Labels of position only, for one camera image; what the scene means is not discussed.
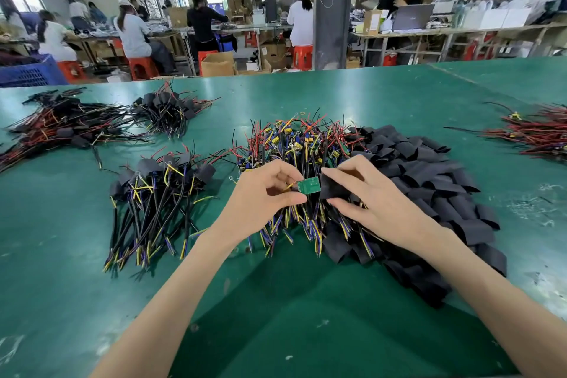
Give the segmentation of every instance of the wire bundle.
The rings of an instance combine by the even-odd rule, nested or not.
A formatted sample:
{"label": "wire bundle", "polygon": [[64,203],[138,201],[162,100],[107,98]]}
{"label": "wire bundle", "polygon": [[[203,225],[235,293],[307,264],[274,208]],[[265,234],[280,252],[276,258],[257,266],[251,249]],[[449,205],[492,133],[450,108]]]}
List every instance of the wire bundle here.
{"label": "wire bundle", "polygon": [[[357,128],[325,120],[325,116],[313,118],[293,117],[265,125],[251,121],[247,144],[238,146],[233,137],[232,148],[217,157],[233,154],[239,172],[281,159],[306,179],[297,188],[307,193],[307,202],[278,211],[259,232],[266,256],[274,254],[280,241],[293,244],[293,229],[301,227],[317,256],[325,252],[336,263],[349,255],[361,264],[379,260],[402,286],[414,289],[430,306],[443,304],[451,288],[435,269],[415,254],[379,239],[327,203],[326,199],[341,198],[366,206],[321,173],[322,167],[336,167],[361,154],[424,213],[455,231],[479,257],[506,274],[506,257],[489,245],[493,231],[500,228],[497,217],[491,208],[474,203],[471,193],[479,190],[463,165],[448,158],[450,148],[426,137],[406,138],[393,126]],[[250,251],[253,239],[248,238]]]}
{"label": "wire bundle", "polygon": [[199,155],[184,148],[183,153],[157,159],[163,148],[149,159],[143,157],[136,171],[125,166],[111,184],[114,223],[105,272],[121,270],[132,255],[146,270],[164,252],[176,255],[174,241],[181,236],[183,259],[191,240],[206,230],[195,226],[191,214],[199,202],[216,198],[201,194],[215,172],[215,155],[197,160]]}
{"label": "wire bundle", "polygon": [[150,133],[166,133],[170,138],[182,137],[187,132],[187,122],[215,100],[199,100],[197,97],[180,98],[171,90],[171,82],[165,82],[158,91],[139,97],[132,104],[136,119],[149,122]]}
{"label": "wire bundle", "polygon": [[57,90],[37,93],[24,103],[35,102],[39,108],[31,115],[8,126],[18,135],[17,142],[0,154],[0,172],[13,167],[23,159],[30,159],[51,149],[72,145],[91,148],[100,169],[102,161],[95,145],[101,142],[139,141],[146,133],[126,133],[123,126],[131,124],[130,108],[106,103],[82,103],[70,97],[80,89],[57,94]]}
{"label": "wire bundle", "polygon": [[541,105],[536,114],[521,116],[506,105],[485,102],[501,106],[509,115],[502,119],[508,124],[503,129],[469,130],[460,127],[445,127],[473,133],[483,138],[504,139],[525,148],[521,154],[528,154],[533,159],[553,159],[567,161],[567,106],[552,104]]}

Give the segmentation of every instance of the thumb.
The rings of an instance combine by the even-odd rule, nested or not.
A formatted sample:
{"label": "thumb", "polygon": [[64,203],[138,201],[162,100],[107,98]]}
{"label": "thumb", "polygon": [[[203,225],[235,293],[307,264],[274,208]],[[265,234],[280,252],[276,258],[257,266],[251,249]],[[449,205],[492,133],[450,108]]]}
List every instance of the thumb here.
{"label": "thumb", "polygon": [[299,191],[288,191],[287,193],[272,196],[272,201],[278,207],[278,209],[281,209],[287,206],[305,203],[307,202],[307,196],[303,193],[300,193]]}
{"label": "thumb", "polygon": [[349,217],[350,219],[358,221],[358,223],[361,223],[362,225],[366,225],[365,222],[368,217],[368,210],[364,210],[359,206],[338,198],[327,199],[327,202],[337,208],[337,210],[345,217]]}

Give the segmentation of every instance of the black shirt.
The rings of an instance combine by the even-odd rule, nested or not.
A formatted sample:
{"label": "black shirt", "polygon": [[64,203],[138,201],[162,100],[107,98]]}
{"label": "black shirt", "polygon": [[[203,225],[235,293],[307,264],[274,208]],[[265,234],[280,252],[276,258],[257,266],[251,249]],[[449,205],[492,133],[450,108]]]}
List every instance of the black shirt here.
{"label": "black shirt", "polygon": [[226,15],[220,15],[214,9],[208,6],[201,8],[189,8],[187,10],[187,25],[195,30],[195,40],[198,42],[209,42],[214,39],[211,30],[211,20],[216,19],[223,23],[227,23],[229,18]]}
{"label": "black shirt", "polygon": [[142,20],[147,21],[150,18],[150,15],[147,13],[147,9],[144,8],[142,5],[138,5],[138,9],[136,9],[138,16],[142,18]]}
{"label": "black shirt", "polygon": [[[389,11],[388,15],[392,12],[397,11],[397,6],[394,3],[395,0],[380,0],[376,9],[387,9]],[[421,5],[423,0],[405,0],[408,5]]]}

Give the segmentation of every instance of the hand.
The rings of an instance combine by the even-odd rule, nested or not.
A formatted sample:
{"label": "hand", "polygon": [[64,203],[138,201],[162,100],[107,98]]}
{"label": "hand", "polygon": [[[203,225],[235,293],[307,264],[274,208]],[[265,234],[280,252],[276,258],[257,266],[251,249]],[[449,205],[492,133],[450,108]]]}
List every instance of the hand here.
{"label": "hand", "polygon": [[299,170],[280,159],[242,173],[214,225],[220,225],[236,245],[258,232],[281,208],[307,202],[306,195],[287,188],[297,181],[303,181]]}
{"label": "hand", "polygon": [[393,1],[394,6],[397,6],[398,8],[401,8],[402,6],[407,6],[408,4],[405,2],[405,0],[394,0]]}
{"label": "hand", "polygon": [[329,199],[339,212],[358,221],[379,238],[401,246],[423,258],[435,248],[439,233],[452,231],[426,216],[364,156],[346,160],[336,169],[325,167],[323,174],[357,195],[367,210],[342,199]]}

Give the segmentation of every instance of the laptop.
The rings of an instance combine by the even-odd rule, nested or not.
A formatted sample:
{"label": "laptop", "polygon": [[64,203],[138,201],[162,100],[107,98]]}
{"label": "laptop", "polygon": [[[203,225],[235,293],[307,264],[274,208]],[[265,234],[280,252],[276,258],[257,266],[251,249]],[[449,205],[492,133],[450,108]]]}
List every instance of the laptop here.
{"label": "laptop", "polygon": [[431,14],[434,4],[408,5],[398,8],[396,18],[393,20],[392,30],[424,29]]}

